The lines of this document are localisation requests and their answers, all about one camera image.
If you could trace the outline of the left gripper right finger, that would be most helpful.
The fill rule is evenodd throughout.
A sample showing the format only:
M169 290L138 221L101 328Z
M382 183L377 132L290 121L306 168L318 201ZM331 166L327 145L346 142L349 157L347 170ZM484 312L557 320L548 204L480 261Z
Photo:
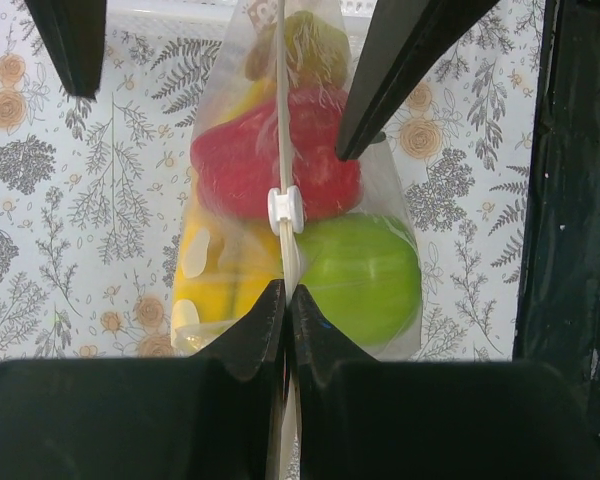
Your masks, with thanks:
M600 479L600 442L541 363L379 361L299 286L287 314L304 479Z

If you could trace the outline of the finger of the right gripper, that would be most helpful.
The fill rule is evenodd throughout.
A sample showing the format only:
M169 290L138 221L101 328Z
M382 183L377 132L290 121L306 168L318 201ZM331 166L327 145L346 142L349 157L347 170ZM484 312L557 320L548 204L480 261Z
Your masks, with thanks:
M359 158L436 61L496 4L378 1L340 122L336 156Z
M106 36L105 0L25 2L66 92L95 98Z

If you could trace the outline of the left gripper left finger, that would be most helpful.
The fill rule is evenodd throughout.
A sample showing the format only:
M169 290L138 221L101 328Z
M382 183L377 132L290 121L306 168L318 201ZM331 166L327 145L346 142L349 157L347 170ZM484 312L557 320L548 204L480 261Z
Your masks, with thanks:
M0 363L0 479L277 479L285 289L189 357Z

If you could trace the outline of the clear zip top bag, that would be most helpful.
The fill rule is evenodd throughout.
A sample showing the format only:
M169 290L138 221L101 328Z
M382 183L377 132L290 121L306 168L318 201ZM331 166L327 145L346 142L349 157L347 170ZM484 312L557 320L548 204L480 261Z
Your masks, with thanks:
M271 50L276 54L275 76L267 76L261 80L273 80L276 83L280 185L271 189L268 194L268 218L281 248L283 276L275 280L283 282L288 294L293 294L299 286L306 287L301 283L306 261L299 250L296 236L303 233L309 224L352 213L380 214L400 219L414 237L392 152L383 137L373 140L369 148L359 158L354 159L360 164L361 170L362 195L359 203L353 209L334 217L313 221L306 218L300 189L293 183L294 147L291 142L288 106L290 92L302 87L293 87L290 84L291 73L287 65L287 47L284 39L285 18L300 10L310 11L346 33L341 8L336 1L241 1L237 4L202 94L192 134L193 141L205 124L227 113L256 82L245 77L247 55L256 41L257 34L264 27L276 23L274 47ZM352 60L349 37L348 43L348 76L344 86L340 88L347 92L347 99L351 84ZM385 346L364 347L352 341L379 360L407 358L420 347L422 310L423 300L413 325Z

